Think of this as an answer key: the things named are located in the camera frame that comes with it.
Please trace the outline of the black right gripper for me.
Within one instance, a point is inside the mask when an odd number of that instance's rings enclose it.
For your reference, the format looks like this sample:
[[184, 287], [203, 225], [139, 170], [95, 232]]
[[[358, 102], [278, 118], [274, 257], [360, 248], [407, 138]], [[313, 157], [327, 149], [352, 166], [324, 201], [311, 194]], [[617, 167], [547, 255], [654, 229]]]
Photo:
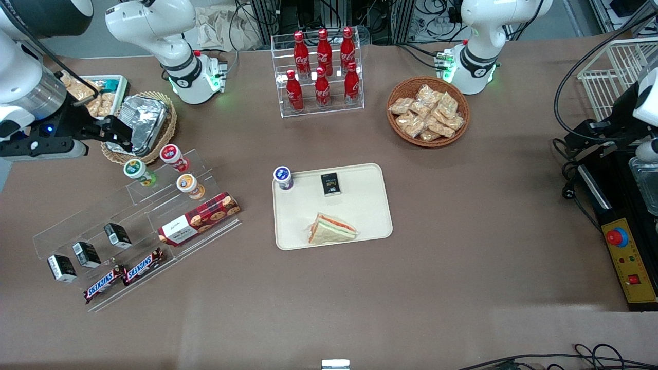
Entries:
[[55, 137], [72, 138], [73, 140], [102, 141], [108, 137], [105, 146], [110, 151], [131, 154], [133, 130], [124, 129], [124, 122], [117, 117], [97, 119], [60, 119], [54, 129]]

